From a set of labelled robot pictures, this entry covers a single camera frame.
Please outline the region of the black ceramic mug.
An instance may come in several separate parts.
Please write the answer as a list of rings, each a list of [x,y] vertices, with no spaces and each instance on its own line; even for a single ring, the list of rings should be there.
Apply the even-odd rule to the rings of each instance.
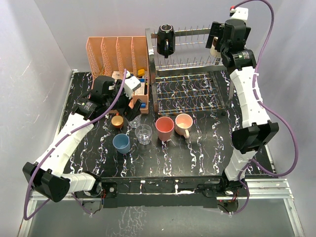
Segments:
[[[157,33],[157,52],[168,58],[175,52],[175,32],[170,24],[163,24],[159,27]]]

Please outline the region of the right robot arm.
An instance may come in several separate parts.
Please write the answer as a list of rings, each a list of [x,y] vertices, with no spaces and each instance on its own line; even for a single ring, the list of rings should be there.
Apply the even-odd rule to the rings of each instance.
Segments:
[[[251,28],[243,20],[229,19],[225,23],[213,22],[206,48],[215,47],[234,84],[242,114],[242,128],[232,133],[234,147],[230,162],[213,191],[226,196],[242,187],[245,167],[278,132],[279,126],[271,122],[266,110],[260,106],[261,98],[255,97],[252,83],[256,60],[245,44]]]

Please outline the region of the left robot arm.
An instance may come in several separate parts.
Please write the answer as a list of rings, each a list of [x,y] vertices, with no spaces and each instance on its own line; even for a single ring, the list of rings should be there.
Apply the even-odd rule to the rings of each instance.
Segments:
[[[76,101],[68,120],[49,148],[34,162],[27,162],[22,171],[31,189],[53,202],[61,201],[68,193],[86,191],[91,197],[101,194],[102,185],[96,175],[84,172],[65,174],[64,168],[84,136],[103,117],[107,110],[116,110],[128,121],[140,115],[141,100],[129,106],[141,82],[135,76],[125,81],[98,76],[93,88]]]

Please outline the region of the brown and cream cup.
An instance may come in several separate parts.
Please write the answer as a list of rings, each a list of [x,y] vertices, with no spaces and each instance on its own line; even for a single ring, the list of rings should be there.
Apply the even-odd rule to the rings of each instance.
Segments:
[[[218,41],[218,37],[214,37],[214,38],[213,38],[213,41],[212,41],[211,48],[210,48],[210,54],[211,54],[211,56],[213,56],[214,58],[221,58],[221,53],[218,52],[218,51],[215,49],[216,44],[217,44],[217,41]]]

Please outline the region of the pink plastic tumbler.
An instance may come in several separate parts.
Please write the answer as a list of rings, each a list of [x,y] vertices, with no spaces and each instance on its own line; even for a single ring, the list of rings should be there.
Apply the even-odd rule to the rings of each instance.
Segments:
[[[174,121],[170,117],[160,117],[155,123],[158,131],[158,138],[165,142],[170,139],[174,129]]]

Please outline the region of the pink textured mug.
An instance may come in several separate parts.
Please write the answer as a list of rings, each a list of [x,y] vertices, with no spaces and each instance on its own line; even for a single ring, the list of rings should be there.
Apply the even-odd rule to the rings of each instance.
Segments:
[[[185,139],[190,137],[190,130],[193,125],[193,119],[189,114],[179,114],[175,119],[175,131],[177,134],[184,136]]]

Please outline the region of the blue plastic tumbler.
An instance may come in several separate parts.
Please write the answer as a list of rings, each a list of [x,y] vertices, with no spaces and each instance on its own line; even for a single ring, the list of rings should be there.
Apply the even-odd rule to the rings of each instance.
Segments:
[[[126,134],[118,134],[113,138],[113,146],[121,154],[127,154],[130,150],[130,139]]]

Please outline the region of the small orange ceramic mug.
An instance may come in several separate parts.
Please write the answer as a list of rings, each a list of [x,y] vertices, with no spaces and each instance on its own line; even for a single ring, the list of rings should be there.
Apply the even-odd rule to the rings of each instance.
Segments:
[[[121,129],[123,127],[123,124],[124,124],[124,119],[120,115],[115,115],[112,117],[111,123],[115,128]]]

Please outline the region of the clear faceted glass cup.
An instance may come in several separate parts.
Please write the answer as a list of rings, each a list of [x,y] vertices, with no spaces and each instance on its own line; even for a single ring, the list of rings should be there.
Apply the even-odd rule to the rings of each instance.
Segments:
[[[141,115],[138,115],[135,119],[128,122],[131,128],[137,128],[141,124]]]

